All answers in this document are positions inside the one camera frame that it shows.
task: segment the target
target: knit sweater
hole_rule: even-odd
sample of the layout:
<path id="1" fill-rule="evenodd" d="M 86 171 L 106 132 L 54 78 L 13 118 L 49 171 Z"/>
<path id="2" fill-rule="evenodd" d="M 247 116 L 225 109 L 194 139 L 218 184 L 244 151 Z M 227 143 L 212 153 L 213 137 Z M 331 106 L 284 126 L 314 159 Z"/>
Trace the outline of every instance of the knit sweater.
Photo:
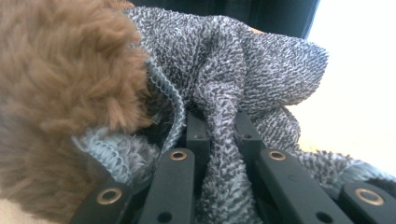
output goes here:
<path id="1" fill-rule="evenodd" d="M 261 223 L 234 139 L 234 118 L 241 109 L 250 116 L 265 147 L 291 153 L 328 192 L 337 195 L 347 182 L 379 179 L 378 185 L 395 196 L 396 178 L 365 162 L 331 152 L 300 150 L 299 124 L 285 105 L 299 104 L 317 89 L 327 64 L 325 49 L 299 38 L 253 34 L 244 23 L 227 17 L 148 7 L 125 13 L 137 25 L 140 45 L 151 57 L 148 76 L 157 96 L 148 102 L 157 125 L 141 134 L 156 132 L 163 139 L 156 144 L 165 152 L 182 131 L 185 109 L 205 114 L 212 147 L 202 197 L 195 206 L 198 223 Z M 87 133 L 85 140 L 75 142 L 79 146 L 94 137 Z M 93 149 L 84 150 L 98 158 Z M 159 152 L 146 150 L 143 155 L 142 151 L 123 154 L 130 161 L 127 167 L 123 164 L 130 177 L 122 179 L 120 174 L 125 176 L 125 172 L 110 171 L 113 177 L 133 186 L 142 179 L 134 175 L 150 175 L 155 160 L 134 162 L 136 155 L 158 158 Z M 131 172 L 138 170 L 136 166 L 147 174 Z"/>

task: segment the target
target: metal grommet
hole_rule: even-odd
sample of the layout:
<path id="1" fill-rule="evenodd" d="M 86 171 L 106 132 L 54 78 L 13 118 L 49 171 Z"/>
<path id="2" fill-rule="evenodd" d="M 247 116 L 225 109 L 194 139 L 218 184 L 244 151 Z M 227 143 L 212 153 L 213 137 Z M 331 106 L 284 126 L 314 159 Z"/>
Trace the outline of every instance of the metal grommet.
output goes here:
<path id="1" fill-rule="evenodd" d="M 276 161 L 283 161 L 286 159 L 286 155 L 280 151 L 270 151 L 268 155 L 270 156 L 271 159 Z"/>
<path id="2" fill-rule="evenodd" d="M 184 151 L 174 151 L 171 153 L 172 161 L 182 161 L 187 158 L 187 153 Z"/>
<path id="3" fill-rule="evenodd" d="M 122 192 L 120 189 L 117 188 L 104 189 L 98 194 L 98 196 L 96 197 L 96 201 L 99 204 L 103 204 L 103 205 L 112 204 L 118 201 L 121 195 Z"/>
<path id="4" fill-rule="evenodd" d="M 369 199 L 363 194 L 369 194 L 373 199 Z M 355 189 L 355 194 L 358 196 L 359 199 L 362 201 L 372 204 L 372 205 L 382 205 L 384 204 L 384 199 L 381 197 L 381 195 L 377 194 L 376 192 L 370 190 L 370 189 Z"/>

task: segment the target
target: light blue knit fabric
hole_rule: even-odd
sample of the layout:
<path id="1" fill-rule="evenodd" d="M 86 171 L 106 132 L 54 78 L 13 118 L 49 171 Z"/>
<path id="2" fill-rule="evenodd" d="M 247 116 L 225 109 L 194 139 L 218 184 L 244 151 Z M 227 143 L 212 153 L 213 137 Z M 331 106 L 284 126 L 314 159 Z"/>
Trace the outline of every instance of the light blue knit fabric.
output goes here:
<path id="1" fill-rule="evenodd" d="M 142 136 L 124 133 L 108 134 L 107 128 L 88 129 L 74 144 L 90 154 L 110 172 L 115 181 L 133 186 L 148 179 L 160 150 Z"/>
<path id="2" fill-rule="evenodd" d="M 117 182 L 132 184 L 131 169 L 119 153 L 119 145 L 125 141 L 125 136 L 119 133 L 106 135 L 107 128 L 88 129 L 80 139 L 74 136 L 72 140 L 78 149 L 102 163 Z"/>
<path id="3" fill-rule="evenodd" d="M 163 144 L 162 153 L 168 151 L 175 146 L 177 140 L 180 138 L 183 128 L 185 127 L 186 112 L 183 100 L 178 93 L 175 86 L 168 80 L 168 78 L 155 65 L 152 59 L 147 60 L 148 77 L 150 81 L 171 101 L 175 110 L 174 123 L 169 131 L 168 136 Z"/>
<path id="4" fill-rule="evenodd" d="M 162 153 L 175 146 L 185 126 L 185 109 L 183 100 L 177 89 L 160 71 L 152 60 L 147 60 L 149 80 L 161 91 L 172 103 L 175 111 L 174 123 L 163 144 Z M 156 150 L 141 150 L 139 148 L 153 148 L 142 137 L 129 136 L 123 133 L 107 135 L 107 128 L 88 129 L 80 138 L 72 137 L 72 141 L 81 150 L 98 160 L 117 181 L 132 186 L 142 174 L 133 172 L 133 169 L 141 170 L 143 176 L 152 171 L 155 159 L 158 158 Z"/>

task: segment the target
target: fluffy brown toy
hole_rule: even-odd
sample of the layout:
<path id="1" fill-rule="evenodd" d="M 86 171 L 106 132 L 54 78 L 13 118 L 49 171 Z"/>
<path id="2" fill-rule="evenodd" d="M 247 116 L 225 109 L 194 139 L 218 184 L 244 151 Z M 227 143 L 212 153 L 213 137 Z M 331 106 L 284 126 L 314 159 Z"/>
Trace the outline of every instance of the fluffy brown toy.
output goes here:
<path id="1" fill-rule="evenodd" d="M 133 133 L 150 125 L 147 56 L 115 0 L 0 2 L 1 195 L 68 222 L 110 178 L 75 148 L 89 127 Z"/>

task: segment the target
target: gray speckled yarn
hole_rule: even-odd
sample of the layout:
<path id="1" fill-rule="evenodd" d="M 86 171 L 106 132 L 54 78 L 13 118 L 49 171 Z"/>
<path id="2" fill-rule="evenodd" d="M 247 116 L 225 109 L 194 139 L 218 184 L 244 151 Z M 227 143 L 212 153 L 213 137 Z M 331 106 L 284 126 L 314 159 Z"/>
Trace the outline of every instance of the gray speckled yarn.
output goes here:
<path id="1" fill-rule="evenodd" d="M 298 38 L 254 35 L 244 23 L 227 17 L 147 7 L 125 13 L 142 35 L 141 47 L 179 92 L 185 108 L 204 111 L 212 147 L 202 196 L 196 203 L 197 223 L 261 223 L 234 139 L 238 109 L 247 111 L 267 147 L 291 153 L 323 188 L 335 194 L 351 176 L 393 181 L 392 176 L 349 157 L 300 150 L 299 125 L 285 105 L 298 104 L 316 90 L 328 58 L 324 49 Z M 162 121 L 148 133 L 169 130 L 169 122 L 182 118 L 181 110 L 155 111 L 169 102 L 149 102 L 148 111 Z"/>

